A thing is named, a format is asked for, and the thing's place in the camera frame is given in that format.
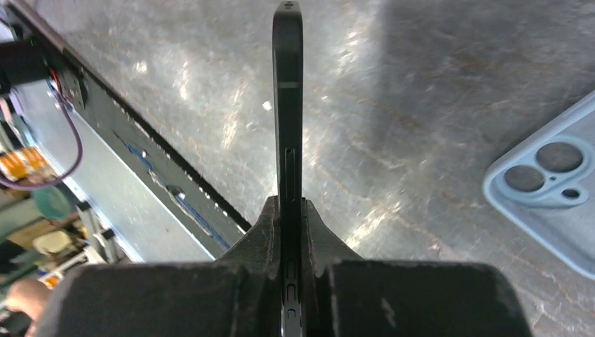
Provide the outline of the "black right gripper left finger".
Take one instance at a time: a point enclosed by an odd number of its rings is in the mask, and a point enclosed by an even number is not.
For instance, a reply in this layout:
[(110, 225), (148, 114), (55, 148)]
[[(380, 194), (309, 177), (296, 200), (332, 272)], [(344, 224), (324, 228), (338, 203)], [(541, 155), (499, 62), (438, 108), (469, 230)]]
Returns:
[(37, 336), (280, 336), (278, 199), (213, 262), (97, 264), (53, 290)]

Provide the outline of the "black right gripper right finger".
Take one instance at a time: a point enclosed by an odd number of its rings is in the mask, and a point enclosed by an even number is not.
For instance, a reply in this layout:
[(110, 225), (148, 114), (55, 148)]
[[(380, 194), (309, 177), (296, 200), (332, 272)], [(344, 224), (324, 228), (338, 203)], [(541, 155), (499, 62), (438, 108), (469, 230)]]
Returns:
[(306, 336), (530, 336), (511, 282), (484, 263), (366, 260), (303, 204)]

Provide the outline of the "light blue phone case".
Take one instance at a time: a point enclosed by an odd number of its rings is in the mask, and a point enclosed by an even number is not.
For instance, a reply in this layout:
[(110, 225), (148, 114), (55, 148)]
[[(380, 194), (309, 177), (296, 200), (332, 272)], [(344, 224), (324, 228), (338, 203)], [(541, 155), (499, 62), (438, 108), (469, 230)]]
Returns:
[[(538, 161), (541, 149), (567, 144), (582, 155), (576, 168), (552, 171)], [(505, 179), (516, 167), (543, 179), (521, 191)], [(552, 119), (502, 155), (487, 170), (482, 190), (488, 202), (577, 273), (594, 278), (594, 93)]]

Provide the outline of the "black smartphone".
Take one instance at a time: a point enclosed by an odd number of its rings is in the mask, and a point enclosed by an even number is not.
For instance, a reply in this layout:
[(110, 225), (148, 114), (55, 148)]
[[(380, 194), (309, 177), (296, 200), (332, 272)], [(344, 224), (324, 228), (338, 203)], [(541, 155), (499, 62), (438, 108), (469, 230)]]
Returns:
[(300, 6), (282, 1), (273, 17), (272, 60), (284, 336), (302, 335), (303, 48)]

